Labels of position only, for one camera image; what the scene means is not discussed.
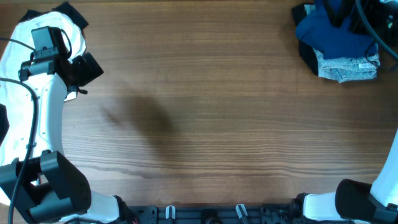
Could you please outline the blue polo shirt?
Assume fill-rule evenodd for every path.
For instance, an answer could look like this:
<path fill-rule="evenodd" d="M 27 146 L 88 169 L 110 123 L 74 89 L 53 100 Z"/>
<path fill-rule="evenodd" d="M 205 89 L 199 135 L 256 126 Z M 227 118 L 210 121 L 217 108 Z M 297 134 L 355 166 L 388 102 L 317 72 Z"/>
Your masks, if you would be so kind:
<path fill-rule="evenodd" d="M 378 46 L 370 35 L 349 31 L 350 18 L 345 18 L 340 27 L 334 27 L 323 1 L 315 0 L 313 4 L 315 10 L 305 16 L 295 30 L 298 40 L 322 52 L 325 59 L 358 58 L 365 53 L 374 55 L 378 52 Z"/>

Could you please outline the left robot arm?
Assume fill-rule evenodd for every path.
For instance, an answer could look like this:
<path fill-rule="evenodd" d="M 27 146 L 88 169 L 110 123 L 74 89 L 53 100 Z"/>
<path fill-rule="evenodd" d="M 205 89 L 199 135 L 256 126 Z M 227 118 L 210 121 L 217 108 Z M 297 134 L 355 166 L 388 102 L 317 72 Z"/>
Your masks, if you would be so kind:
<path fill-rule="evenodd" d="M 1 190 L 9 214 L 27 223 L 135 223 L 120 197 L 92 191 L 63 153 L 65 99 L 103 73 L 71 37 L 70 29 L 18 26 L 1 59 Z"/>

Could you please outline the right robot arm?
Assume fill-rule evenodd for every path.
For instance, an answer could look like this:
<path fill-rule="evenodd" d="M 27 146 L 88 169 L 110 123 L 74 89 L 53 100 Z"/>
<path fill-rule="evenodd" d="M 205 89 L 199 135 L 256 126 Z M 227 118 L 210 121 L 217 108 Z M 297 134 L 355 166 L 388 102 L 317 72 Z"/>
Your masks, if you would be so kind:
<path fill-rule="evenodd" d="M 302 60 L 319 78 L 339 83 L 372 80 L 379 49 L 397 59 L 397 1 L 317 0 L 292 8 Z M 367 184 L 342 180 L 334 192 L 297 195 L 290 222 L 397 223 L 397 142 L 382 171 Z"/>

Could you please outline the black folded garment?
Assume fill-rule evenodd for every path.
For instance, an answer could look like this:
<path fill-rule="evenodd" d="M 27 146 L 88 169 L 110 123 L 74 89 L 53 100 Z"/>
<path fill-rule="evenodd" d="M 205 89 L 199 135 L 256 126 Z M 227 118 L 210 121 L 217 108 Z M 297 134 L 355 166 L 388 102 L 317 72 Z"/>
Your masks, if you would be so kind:
<path fill-rule="evenodd" d="M 305 2 L 294 6 L 291 9 L 292 18 L 295 26 L 298 26 L 299 23 L 307 16 L 307 12 L 305 10 L 306 6 L 313 6 L 312 3 Z M 300 58 L 305 62 L 305 64 L 309 67 L 312 73 L 315 76 L 318 76 L 318 60 L 315 52 L 311 48 L 311 46 L 303 43 L 301 40 L 298 42 L 298 52 Z"/>

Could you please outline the folded light blue jeans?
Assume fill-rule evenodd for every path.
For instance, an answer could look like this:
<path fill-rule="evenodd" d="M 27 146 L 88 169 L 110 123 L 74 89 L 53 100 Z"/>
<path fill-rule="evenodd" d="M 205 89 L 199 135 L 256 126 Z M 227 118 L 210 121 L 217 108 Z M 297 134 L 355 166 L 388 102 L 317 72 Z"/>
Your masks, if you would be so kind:
<path fill-rule="evenodd" d="M 315 5 L 306 6 L 305 10 L 308 15 L 315 10 Z M 377 68 L 380 66 L 378 52 L 374 55 L 365 53 L 365 56 L 358 58 L 340 57 L 325 59 L 322 52 L 314 48 L 312 49 L 317 56 L 318 77 L 320 78 L 343 83 L 348 81 L 372 80 L 377 77 Z"/>

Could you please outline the white garment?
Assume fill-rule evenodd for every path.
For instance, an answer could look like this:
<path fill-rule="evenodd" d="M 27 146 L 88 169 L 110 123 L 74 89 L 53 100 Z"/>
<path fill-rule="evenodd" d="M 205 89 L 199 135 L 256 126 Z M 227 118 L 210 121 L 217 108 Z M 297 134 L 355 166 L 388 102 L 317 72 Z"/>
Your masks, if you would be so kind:
<path fill-rule="evenodd" d="M 11 35 L 1 57 L 1 104 L 6 108 L 9 129 L 1 135 L 1 165 L 15 158 L 23 160 L 27 152 L 32 126 L 32 95 L 38 97 L 38 122 L 31 157 L 39 157 L 45 150 L 63 152 L 62 113 L 64 103 L 73 100 L 77 92 L 67 91 L 68 75 L 41 73 L 32 75 L 20 85 L 22 63 L 30 60 L 34 39 L 32 30 L 55 27 L 61 30 L 68 62 L 86 52 L 83 30 L 59 12 L 50 12 L 30 21 L 20 22 Z"/>

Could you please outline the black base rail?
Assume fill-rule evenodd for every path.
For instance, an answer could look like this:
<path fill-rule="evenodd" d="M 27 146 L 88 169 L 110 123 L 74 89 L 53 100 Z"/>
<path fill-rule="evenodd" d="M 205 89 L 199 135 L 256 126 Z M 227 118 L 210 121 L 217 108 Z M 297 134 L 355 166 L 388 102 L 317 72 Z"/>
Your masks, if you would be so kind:
<path fill-rule="evenodd" d="M 177 207 L 131 206 L 139 223 L 146 224 L 289 224 L 288 206 L 270 204 L 263 206 Z"/>

